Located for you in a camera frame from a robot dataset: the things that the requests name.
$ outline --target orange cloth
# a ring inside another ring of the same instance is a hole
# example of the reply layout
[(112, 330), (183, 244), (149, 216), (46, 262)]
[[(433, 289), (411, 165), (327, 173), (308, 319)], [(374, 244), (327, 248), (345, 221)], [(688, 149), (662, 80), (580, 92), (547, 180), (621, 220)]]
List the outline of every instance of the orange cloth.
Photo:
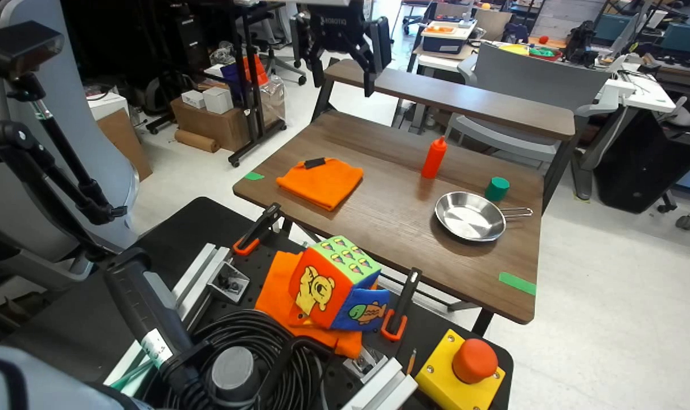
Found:
[(313, 168), (304, 168), (304, 162), (297, 162), (278, 179), (278, 184), (324, 209), (334, 209), (359, 184), (361, 175), (361, 168), (327, 157), (326, 165)]
[(280, 326), (285, 326), (296, 337), (311, 337), (324, 347), (329, 347), (336, 355), (359, 358), (361, 355), (361, 332), (342, 332), (313, 329), (313, 325), (297, 319), (297, 307), (288, 295), (291, 276), (297, 266), (300, 255), (275, 253), (265, 284), (260, 289), (254, 311), (271, 315)]

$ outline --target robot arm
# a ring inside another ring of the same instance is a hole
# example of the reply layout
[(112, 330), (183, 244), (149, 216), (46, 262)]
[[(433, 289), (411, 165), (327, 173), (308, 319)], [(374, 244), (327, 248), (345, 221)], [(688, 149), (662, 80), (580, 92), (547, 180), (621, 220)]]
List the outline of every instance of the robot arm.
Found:
[(297, 0), (294, 20), (296, 58), (324, 85), (320, 53), (349, 53), (365, 71), (365, 96), (374, 94), (374, 77), (392, 63), (386, 18), (365, 20), (365, 0)]

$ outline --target red button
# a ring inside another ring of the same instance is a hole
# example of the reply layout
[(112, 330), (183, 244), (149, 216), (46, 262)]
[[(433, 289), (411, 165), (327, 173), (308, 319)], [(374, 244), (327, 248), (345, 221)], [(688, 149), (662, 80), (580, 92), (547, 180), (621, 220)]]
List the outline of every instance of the red button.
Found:
[(483, 339), (466, 339), (453, 358), (453, 375), (457, 381), (472, 386), (498, 369), (498, 358), (489, 345)]

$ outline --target stainless steel bowl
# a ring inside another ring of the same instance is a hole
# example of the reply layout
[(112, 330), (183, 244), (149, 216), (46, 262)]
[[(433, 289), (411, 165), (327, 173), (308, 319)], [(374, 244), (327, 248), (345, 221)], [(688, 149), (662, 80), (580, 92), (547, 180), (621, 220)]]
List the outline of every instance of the stainless steel bowl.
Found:
[(488, 199), (472, 191), (449, 191), (434, 203), (434, 220), (465, 241), (497, 241), (505, 233), (505, 215)]

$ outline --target green cup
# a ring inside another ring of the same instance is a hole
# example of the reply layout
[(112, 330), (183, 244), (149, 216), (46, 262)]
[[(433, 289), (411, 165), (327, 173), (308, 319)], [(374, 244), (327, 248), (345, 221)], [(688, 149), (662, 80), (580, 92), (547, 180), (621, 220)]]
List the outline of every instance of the green cup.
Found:
[(492, 203), (501, 203), (510, 190), (510, 182), (505, 179), (489, 179), (485, 199)]

